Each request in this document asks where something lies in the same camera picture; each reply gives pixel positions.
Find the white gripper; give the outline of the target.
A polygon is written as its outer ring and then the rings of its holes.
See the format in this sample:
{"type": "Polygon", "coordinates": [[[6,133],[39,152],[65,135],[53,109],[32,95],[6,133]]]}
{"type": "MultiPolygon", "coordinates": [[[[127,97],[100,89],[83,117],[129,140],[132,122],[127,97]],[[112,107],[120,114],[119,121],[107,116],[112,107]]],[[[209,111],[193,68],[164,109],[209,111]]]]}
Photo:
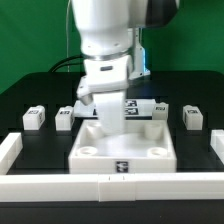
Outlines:
{"type": "Polygon", "coordinates": [[[125,129],[126,92],[132,59],[125,55],[107,61],[84,60],[86,75],[81,78],[77,97],[93,95],[98,120],[107,135],[121,134],[125,129]]]}

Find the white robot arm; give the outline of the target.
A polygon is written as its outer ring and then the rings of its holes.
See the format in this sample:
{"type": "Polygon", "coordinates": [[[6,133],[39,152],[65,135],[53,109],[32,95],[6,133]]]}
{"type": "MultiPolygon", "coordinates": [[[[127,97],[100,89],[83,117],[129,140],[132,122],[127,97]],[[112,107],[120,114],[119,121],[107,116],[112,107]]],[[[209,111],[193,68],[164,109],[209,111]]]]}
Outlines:
{"type": "Polygon", "coordinates": [[[96,106],[107,135],[125,129],[125,99],[129,79],[136,70],[137,28],[167,25],[180,0],[71,0],[81,37],[86,72],[85,89],[96,106]]]}

